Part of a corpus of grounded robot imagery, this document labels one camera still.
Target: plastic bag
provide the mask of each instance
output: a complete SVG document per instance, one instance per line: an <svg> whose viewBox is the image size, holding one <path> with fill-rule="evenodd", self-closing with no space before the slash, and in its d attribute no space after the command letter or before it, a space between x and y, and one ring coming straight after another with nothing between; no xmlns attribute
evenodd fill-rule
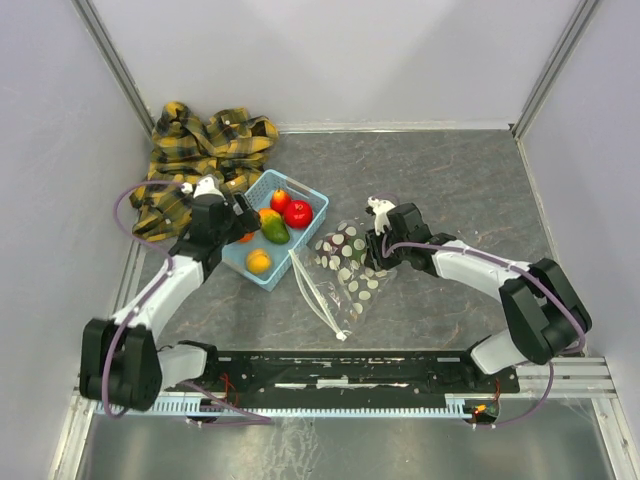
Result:
<svg viewBox="0 0 640 480"><path fill-rule="evenodd" d="M354 221L340 222L335 232L289 254L300 292L342 341L362 326L376 298L396 275L364 266L365 232Z"/></svg>

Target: white wall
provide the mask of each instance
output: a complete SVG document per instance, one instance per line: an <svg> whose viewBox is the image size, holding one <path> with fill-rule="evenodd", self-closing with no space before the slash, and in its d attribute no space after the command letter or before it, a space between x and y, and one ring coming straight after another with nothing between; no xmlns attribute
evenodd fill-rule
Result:
<svg viewBox="0 0 640 480"><path fill-rule="evenodd" d="M560 261L640 441L640 2L607 0L526 135Z"/></svg>
<svg viewBox="0 0 640 480"><path fill-rule="evenodd" d="M506 128L578 3L94 0L154 116L245 105L284 129Z"/></svg>
<svg viewBox="0 0 640 480"><path fill-rule="evenodd" d="M147 145L70 1L4 2L1 18L0 478L35 480L83 326L110 313L128 250L111 204L143 176Z"/></svg>

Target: plaid shirt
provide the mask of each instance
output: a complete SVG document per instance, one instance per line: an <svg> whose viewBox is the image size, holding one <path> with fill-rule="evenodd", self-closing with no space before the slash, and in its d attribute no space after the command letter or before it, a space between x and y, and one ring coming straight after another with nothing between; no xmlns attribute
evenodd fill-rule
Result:
<svg viewBox="0 0 640 480"><path fill-rule="evenodd" d="M165 105L152 141L148 180L195 184L220 179L225 194L246 192L262 174L278 130L267 117L249 118L245 108L222 110L204 125L179 102ZM191 197L172 186L141 187L129 197L140 210L133 233L155 242L179 235L191 221Z"/></svg>

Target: metal frame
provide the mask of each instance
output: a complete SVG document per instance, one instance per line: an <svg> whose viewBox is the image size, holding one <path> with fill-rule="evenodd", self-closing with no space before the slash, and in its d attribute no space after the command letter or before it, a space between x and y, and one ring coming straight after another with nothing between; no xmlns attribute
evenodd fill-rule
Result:
<svg viewBox="0 0 640 480"><path fill-rule="evenodd" d="M539 190L536 184L536 179L533 176L533 172L531 171L531 165L529 165L527 152L524 148L524 144L522 143L522 139L516 137L515 141L516 141L516 147L518 148L518 153L520 154L520 158L522 159L522 163L524 164L524 170L527 173L527 178L529 179L529 185L531 185L531 192L533 193L533 198L536 202L536 207L538 207L538 216L540 217L540 223L542 224L544 234L547 237L547 243L549 244L551 255L554 259L560 262L561 259L558 256L558 248L556 246L555 241L553 240L553 235L551 234L551 228L549 227L547 216L544 213L544 205L542 204L542 198L540 198L540 194L538 193Z"/></svg>
<svg viewBox="0 0 640 480"><path fill-rule="evenodd" d="M522 138L531 126L538 110L540 110L547 98L562 68L571 57L575 46L587 29L600 3L601 0L582 0L574 11L549 60L547 60L542 74L538 77L538 81L525 103L520 119L512 129L513 136L516 139Z"/></svg>
<svg viewBox="0 0 640 480"><path fill-rule="evenodd" d="M144 130L150 135L154 125L153 118L136 88L133 77L114 48L94 5L91 0L72 1L98 45L116 81L121 86L124 95L138 116ZM522 150L520 139L544 103L546 96L563 66L570 58L573 49L586 30L589 21L593 18L599 4L600 0L582 0L580 2L551 57L547 61L543 73L536 82L520 119L512 129L516 142L518 143L518 148L525 160L525 165L527 165L526 155L524 155ZM373 131L391 130L373 129ZM544 219L545 216L542 211L542 206L537 197L536 202L538 203L540 216ZM546 225L545 231L553 250L554 243ZM137 243L132 242L129 248L126 268L114 302L114 311L125 305L135 295L143 261L144 251ZM561 378L557 378L554 382L554 388L551 391L550 398L591 399L596 412L598 427L602 434L603 442L616 478L624 480L640 479L640 459L638 457L638 451L626 423L605 359L555 359L554 364L556 366L556 376ZM504 398L539 397L548 381L546 368L533 365L522 366L519 368L518 374L522 392L519 394L505 394ZM202 398L199 394L195 393L164 392L159 401L160 403L173 405L175 404L176 397L181 398L182 403L186 402L193 405L196 405L196 403L199 405L200 399ZM473 400L480 398L487 398L487 396L450 395L448 396L448 401L457 403L463 399ZM93 415L98 413L96 412L97 407L97 402L88 401L82 398L77 391L74 392L58 448L52 462L49 474L51 480L76 478ZM166 415L167 412L163 411L163 408L164 407L159 406L157 413Z"/></svg>
<svg viewBox="0 0 640 480"><path fill-rule="evenodd" d="M133 77L129 73L127 66L118 55L107 30L98 16L98 12L91 2L91 0L72 0L73 4L83 20L87 30L96 42L96 45L102 53L102 57L109 65L113 76L122 88L124 96L129 100L129 104L135 112L138 120L142 124L145 132L151 137L151 131L153 130L154 121L151 118L151 114L147 110L147 107L140 96Z"/></svg>
<svg viewBox="0 0 640 480"><path fill-rule="evenodd" d="M602 357L589 358L556 358L553 360L556 367L556 380L551 390L551 399L591 399L598 428L602 435L616 478L621 480L640 480L640 458L620 401L615 392L615 387L606 360ZM518 378L522 391L518 394L503 394L505 399L531 399L537 398L545 389L548 381L548 369L537 365L524 365L518 367ZM464 400L477 400L490 398L491 395L447 395L447 401L451 405L458 405ZM203 398L199 393L164 392L157 402L157 408L141 415L181 416L190 412L193 415ZM336 416L365 416L377 417L380 415L391 417L435 417L453 418L453 414L427 415L431 412L338 412ZM98 402L88 401L77 393L69 408L64 424L63 436L60 439L58 449L52 465L50 480L75 479L82 460L82 453L89 435L89 428L93 415L101 413ZM316 416L313 411L264 411L270 416Z"/></svg>

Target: orange fruit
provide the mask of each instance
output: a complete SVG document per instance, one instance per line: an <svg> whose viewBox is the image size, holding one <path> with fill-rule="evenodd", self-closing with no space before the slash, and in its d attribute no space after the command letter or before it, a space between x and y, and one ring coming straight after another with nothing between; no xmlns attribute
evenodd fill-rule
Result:
<svg viewBox="0 0 640 480"><path fill-rule="evenodd" d="M256 234L256 232L251 232L251 233L247 233L244 237L242 237L240 240L238 240L238 243L247 243L248 241L250 241L253 236Z"/></svg>
<svg viewBox="0 0 640 480"><path fill-rule="evenodd" d="M257 248L247 255L247 270L254 275L260 275L271 268L271 258L262 248Z"/></svg>

